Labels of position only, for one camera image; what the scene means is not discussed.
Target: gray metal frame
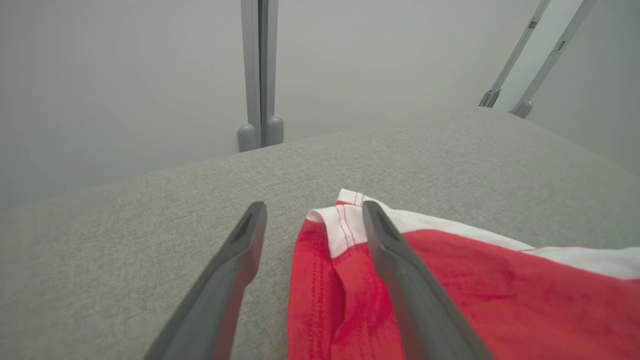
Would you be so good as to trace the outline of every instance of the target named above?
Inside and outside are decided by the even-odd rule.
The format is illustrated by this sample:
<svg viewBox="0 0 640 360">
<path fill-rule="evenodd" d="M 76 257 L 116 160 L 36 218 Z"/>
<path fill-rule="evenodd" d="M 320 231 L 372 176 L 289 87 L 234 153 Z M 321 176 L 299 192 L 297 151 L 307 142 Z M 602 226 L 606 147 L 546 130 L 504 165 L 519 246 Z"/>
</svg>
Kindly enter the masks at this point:
<svg viewBox="0 0 640 360">
<path fill-rule="evenodd" d="M 260 137 L 262 146 L 280 139 L 278 127 L 271 126 L 275 116 L 276 48 L 278 39 L 278 0 L 258 0 L 260 10 Z"/>
<path fill-rule="evenodd" d="M 511 56 L 509 56 L 507 63 L 504 64 L 504 67 L 502 68 L 502 71 L 500 71 L 498 78 L 493 83 L 493 86 L 489 89 L 489 91 L 485 93 L 483 99 L 480 101 L 480 106 L 486 106 L 488 108 L 493 107 L 493 105 L 495 104 L 495 101 L 498 99 L 498 96 L 500 95 L 500 88 L 504 84 L 504 81 L 507 79 L 507 76 L 509 76 L 511 69 L 513 69 L 513 66 L 515 65 L 516 61 L 520 57 L 522 50 L 524 50 L 525 45 L 527 45 L 527 42 L 529 41 L 529 38 L 531 38 L 531 34 L 533 33 L 533 30 L 536 28 L 536 25 L 542 18 L 542 15 L 545 13 L 545 10 L 547 9 L 547 6 L 549 5 L 550 2 L 551 0 L 540 1 L 538 8 L 536 9 L 536 11 L 533 13 L 533 16 L 531 17 L 531 21 L 529 21 L 529 24 L 527 25 L 527 28 L 524 30 L 524 32 L 522 33 L 522 36 L 518 40 L 516 47 L 511 52 Z"/>
<path fill-rule="evenodd" d="M 580 27 L 580 24 L 582 24 L 582 21 L 587 17 L 587 14 L 593 7 L 593 4 L 595 4 L 595 0 L 582 1 L 582 4 L 580 4 L 580 7 L 575 12 L 575 15 L 573 15 L 573 18 L 569 22 L 569 25 L 567 25 L 562 36 L 560 36 L 560 40 L 558 40 L 556 46 L 554 46 L 549 56 L 547 56 L 545 63 L 542 65 L 542 67 L 540 68 L 536 76 L 533 78 L 533 80 L 531 81 L 531 84 L 529 84 L 529 87 L 527 87 L 527 90 L 525 90 L 524 94 L 522 94 L 522 97 L 518 101 L 518 104 L 516 105 L 516 107 L 513 110 L 509 111 L 510 113 L 524 114 L 525 112 L 521 111 L 520 107 L 532 106 L 531 99 L 533 98 L 533 95 L 536 93 L 536 91 L 538 91 L 538 88 L 540 87 L 540 85 L 542 85 L 542 81 L 544 81 L 547 75 L 549 75 L 549 72 L 551 72 L 551 68 L 553 68 L 558 58 L 560 58 L 560 55 L 562 55 L 563 51 L 568 46 L 569 40 L 573 38 L 573 36 L 575 35 L 575 32 Z"/>
<path fill-rule="evenodd" d="M 244 49 L 244 85 L 249 125 L 256 129 L 255 146 L 260 147 L 260 46 L 258 0 L 240 0 Z"/>
</svg>

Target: white wall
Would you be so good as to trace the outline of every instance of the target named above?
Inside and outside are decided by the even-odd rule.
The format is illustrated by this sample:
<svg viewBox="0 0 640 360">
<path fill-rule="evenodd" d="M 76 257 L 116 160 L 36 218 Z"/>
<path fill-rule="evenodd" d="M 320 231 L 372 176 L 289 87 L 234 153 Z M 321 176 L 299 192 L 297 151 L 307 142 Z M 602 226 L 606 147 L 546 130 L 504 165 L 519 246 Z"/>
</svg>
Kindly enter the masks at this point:
<svg viewBox="0 0 640 360">
<path fill-rule="evenodd" d="M 540 0 L 279 0 L 285 141 L 477 106 Z"/>
<path fill-rule="evenodd" d="M 549 2 L 527 45 L 500 88 L 500 96 L 493 105 L 494 109 L 510 111 L 516 107 L 581 4 L 582 0 Z"/>
<path fill-rule="evenodd" d="M 640 1 L 597 0 L 527 120 L 640 175 Z"/>
<path fill-rule="evenodd" d="M 237 0 L 2 0 L 0 208 L 237 152 Z"/>
</svg>

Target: red cloth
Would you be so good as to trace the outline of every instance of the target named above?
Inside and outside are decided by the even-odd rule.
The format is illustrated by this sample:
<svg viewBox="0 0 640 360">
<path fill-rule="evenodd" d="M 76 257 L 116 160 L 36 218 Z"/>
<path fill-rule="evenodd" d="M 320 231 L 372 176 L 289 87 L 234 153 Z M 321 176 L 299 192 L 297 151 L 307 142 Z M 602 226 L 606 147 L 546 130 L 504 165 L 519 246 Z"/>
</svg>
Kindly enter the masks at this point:
<svg viewBox="0 0 640 360">
<path fill-rule="evenodd" d="M 307 219 L 298 236 L 289 359 L 402 359 L 387 289 L 373 270 L 366 242 L 358 243 L 357 217 L 348 217 L 350 210 L 341 206 L 334 207 L 337 222 Z M 327 234 L 336 227 L 348 246 L 332 259 L 335 246 Z M 637 281 L 436 229 L 403 236 L 496 359 L 640 357 Z"/>
</svg>

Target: gray upholstered table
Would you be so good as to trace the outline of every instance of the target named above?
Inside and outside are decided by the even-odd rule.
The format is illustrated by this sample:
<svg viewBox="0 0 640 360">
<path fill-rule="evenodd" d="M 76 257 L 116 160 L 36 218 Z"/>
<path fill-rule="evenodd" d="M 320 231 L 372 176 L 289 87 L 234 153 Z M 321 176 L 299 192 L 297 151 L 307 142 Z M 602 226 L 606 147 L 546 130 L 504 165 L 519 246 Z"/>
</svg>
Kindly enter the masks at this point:
<svg viewBox="0 0 640 360">
<path fill-rule="evenodd" d="M 0 215 L 0 357 L 137 359 L 255 200 L 268 205 L 236 359 L 284 359 L 294 242 L 340 188 L 531 245 L 640 242 L 640 181 L 488 109 L 285 143 Z"/>
</svg>

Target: white fabric trim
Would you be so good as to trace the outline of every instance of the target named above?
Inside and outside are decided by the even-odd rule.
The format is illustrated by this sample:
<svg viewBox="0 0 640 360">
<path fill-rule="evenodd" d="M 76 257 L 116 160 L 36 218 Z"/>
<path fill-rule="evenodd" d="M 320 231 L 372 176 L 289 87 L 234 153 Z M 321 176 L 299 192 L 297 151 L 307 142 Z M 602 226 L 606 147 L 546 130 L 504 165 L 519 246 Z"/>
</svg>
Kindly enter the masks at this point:
<svg viewBox="0 0 640 360">
<path fill-rule="evenodd" d="M 513 251 L 524 251 L 532 256 L 539 256 L 557 263 L 618 279 L 640 279 L 640 247 L 621 250 L 596 250 L 582 247 L 545 247 L 535 249 L 523 242 L 478 229 L 477 227 L 412 213 L 411 211 L 395 210 L 362 193 L 345 189 L 340 191 L 338 201 L 347 204 L 339 204 L 324 209 L 313 209 L 307 214 L 308 220 L 325 224 L 329 252 L 332 259 L 337 258 L 352 246 L 367 242 L 367 235 L 362 221 L 362 203 L 367 200 L 377 202 L 400 233 L 410 233 L 418 230 L 439 230 Z"/>
<path fill-rule="evenodd" d="M 400 233 L 410 233 L 418 230 L 439 230 L 515 251 L 535 249 L 520 241 L 478 229 L 477 227 L 412 213 L 411 211 L 395 210 L 364 194 L 342 189 L 340 195 L 338 195 L 338 201 L 349 202 L 350 204 L 355 203 L 356 205 L 339 204 L 330 208 L 314 209 L 307 214 L 307 219 L 311 221 L 324 222 L 332 259 L 340 256 L 349 247 L 367 242 L 367 234 L 362 221 L 362 208 L 360 207 L 367 200 L 380 204 Z"/>
<path fill-rule="evenodd" d="M 620 250 L 543 247 L 525 253 L 621 280 L 640 279 L 640 247 Z"/>
</svg>

